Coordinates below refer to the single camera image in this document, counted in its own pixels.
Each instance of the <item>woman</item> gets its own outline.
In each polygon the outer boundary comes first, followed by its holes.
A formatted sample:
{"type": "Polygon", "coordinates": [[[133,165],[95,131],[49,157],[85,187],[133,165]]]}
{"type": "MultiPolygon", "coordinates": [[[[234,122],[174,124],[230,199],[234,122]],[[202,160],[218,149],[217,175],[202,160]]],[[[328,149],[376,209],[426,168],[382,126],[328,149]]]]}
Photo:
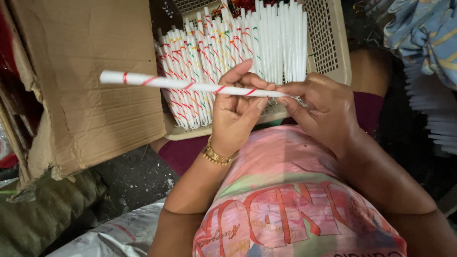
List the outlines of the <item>woman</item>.
{"type": "MultiPolygon", "coordinates": [[[[379,83],[370,73],[383,74],[387,87],[385,67],[370,63],[353,72],[352,89],[379,83]]],[[[350,87],[316,73],[277,86],[249,73],[251,65],[219,84],[301,96],[308,110],[280,97],[298,125],[251,133],[268,99],[219,94],[206,147],[201,139],[174,142],[179,149],[152,143],[161,156],[173,149],[164,159],[177,173],[188,169],[167,197],[148,256],[457,256],[433,199],[359,126],[350,87]]]]}

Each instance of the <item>cardboard flap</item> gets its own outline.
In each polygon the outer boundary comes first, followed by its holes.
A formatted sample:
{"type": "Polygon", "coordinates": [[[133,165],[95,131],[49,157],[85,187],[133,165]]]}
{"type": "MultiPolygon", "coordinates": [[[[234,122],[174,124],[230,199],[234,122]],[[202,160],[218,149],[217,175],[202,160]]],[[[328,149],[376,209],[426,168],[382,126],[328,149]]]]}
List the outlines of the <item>cardboard flap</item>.
{"type": "MultiPolygon", "coordinates": [[[[11,0],[11,7],[49,118],[39,133],[49,133],[54,178],[165,134],[159,89],[98,83],[105,69],[156,74],[147,0],[11,0]]],[[[42,158],[39,145],[28,161],[43,165],[29,165],[30,178],[46,166],[34,160],[42,158]]]]}

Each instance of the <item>gold watch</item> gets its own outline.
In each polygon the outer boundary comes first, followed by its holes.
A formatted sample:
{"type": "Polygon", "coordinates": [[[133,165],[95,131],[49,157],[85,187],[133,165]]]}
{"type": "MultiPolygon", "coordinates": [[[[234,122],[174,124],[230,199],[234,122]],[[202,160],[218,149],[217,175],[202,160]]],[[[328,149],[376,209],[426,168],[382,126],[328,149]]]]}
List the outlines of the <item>gold watch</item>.
{"type": "Polygon", "coordinates": [[[213,135],[211,135],[208,139],[208,144],[203,148],[202,153],[205,158],[207,158],[209,161],[211,161],[214,164],[218,165],[227,165],[233,162],[234,158],[238,155],[239,150],[236,151],[232,156],[230,157],[224,157],[218,155],[213,148],[211,147],[211,138],[213,135]]]}

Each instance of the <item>beige plastic basket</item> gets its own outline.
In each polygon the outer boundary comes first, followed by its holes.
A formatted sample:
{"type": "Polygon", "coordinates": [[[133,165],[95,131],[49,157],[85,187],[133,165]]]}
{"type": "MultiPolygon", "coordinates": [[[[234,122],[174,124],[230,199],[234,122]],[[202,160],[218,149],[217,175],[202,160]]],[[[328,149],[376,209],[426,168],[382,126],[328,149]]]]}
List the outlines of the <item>beige plastic basket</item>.
{"type": "MultiPolygon", "coordinates": [[[[339,0],[304,0],[308,12],[308,61],[307,73],[319,72],[331,79],[350,85],[352,79],[351,62],[347,46],[346,30],[343,11],[339,0]]],[[[219,0],[175,0],[183,19],[197,20],[197,12],[204,12],[203,8],[215,10],[220,7],[219,0]]],[[[269,104],[258,124],[289,117],[282,104],[269,104]]],[[[211,126],[196,130],[185,131],[176,127],[176,121],[171,114],[166,113],[166,138],[182,140],[211,134],[211,126]]]]}

